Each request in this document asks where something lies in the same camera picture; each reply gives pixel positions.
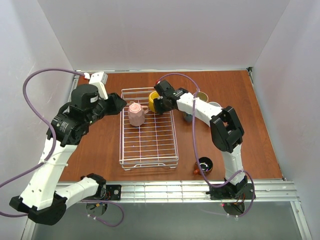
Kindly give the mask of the yellow mug black handle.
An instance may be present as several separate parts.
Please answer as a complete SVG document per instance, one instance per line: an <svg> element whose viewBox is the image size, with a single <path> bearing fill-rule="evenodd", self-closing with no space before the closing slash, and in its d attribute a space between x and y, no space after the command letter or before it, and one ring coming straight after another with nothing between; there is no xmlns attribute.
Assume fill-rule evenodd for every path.
<svg viewBox="0 0 320 240"><path fill-rule="evenodd" d="M157 99L159 97L159 94L156 91L152 91L148 96L148 108L153 113L156 112L155 106L154 106L154 99Z"/></svg>

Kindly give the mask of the pale pink faceted mug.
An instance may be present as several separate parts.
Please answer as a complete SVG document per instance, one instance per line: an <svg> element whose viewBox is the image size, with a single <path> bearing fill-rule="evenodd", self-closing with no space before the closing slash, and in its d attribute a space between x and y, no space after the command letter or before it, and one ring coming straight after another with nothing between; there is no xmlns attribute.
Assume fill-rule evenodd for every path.
<svg viewBox="0 0 320 240"><path fill-rule="evenodd" d="M149 112L147 105L131 101L128 107L129 123L134 127L139 127L145 122L145 115Z"/></svg>

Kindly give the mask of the blue floral mug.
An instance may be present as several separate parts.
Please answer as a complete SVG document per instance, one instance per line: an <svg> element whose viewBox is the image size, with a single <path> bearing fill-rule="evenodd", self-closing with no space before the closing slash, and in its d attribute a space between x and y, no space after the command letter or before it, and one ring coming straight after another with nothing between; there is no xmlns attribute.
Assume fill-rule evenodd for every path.
<svg viewBox="0 0 320 240"><path fill-rule="evenodd" d="M187 123L191 123L192 119L193 119L193 115L189 114L187 112L183 112L183 119L187 122Z"/></svg>

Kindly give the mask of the salmon pink floral mug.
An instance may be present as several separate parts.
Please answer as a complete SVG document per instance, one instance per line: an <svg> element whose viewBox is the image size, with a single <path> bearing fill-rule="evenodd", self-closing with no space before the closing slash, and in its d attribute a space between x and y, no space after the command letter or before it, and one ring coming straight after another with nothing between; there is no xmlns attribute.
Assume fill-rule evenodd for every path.
<svg viewBox="0 0 320 240"><path fill-rule="evenodd" d="M217 103L217 102L212 101L212 102L209 102L209 104L212 105L212 106L221 108L221 105L219 103Z"/></svg>

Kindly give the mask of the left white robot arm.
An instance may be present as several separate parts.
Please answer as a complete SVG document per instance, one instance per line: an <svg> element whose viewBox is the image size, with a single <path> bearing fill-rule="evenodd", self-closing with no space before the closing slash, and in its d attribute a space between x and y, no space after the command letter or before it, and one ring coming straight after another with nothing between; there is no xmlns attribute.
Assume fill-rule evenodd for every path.
<svg viewBox="0 0 320 240"><path fill-rule="evenodd" d="M86 200L106 205L111 197L106 180L94 173L60 190L57 183L92 124L105 116L117 115L127 105L117 93L102 95L97 86L83 84L71 92L52 119L45 140L40 167L35 170L25 190L11 198L9 205L37 224L55 225L74 204Z"/></svg>

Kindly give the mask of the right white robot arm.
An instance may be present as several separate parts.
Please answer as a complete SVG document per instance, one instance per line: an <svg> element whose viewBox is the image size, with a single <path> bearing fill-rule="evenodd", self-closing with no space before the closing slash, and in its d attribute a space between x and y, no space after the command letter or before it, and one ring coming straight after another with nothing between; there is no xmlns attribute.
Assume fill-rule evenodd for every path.
<svg viewBox="0 0 320 240"><path fill-rule="evenodd" d="M235 109L231 106L213 106L184 88L174 89L166 80L159 80L154 89L159 94L159 97L153 100L157 113L179 110L210 127L212 142L221 151L225 168L225 183L210 186L210 191L218 198L240 196L248 178L244 173L241 156L244 129Z"/></svg>

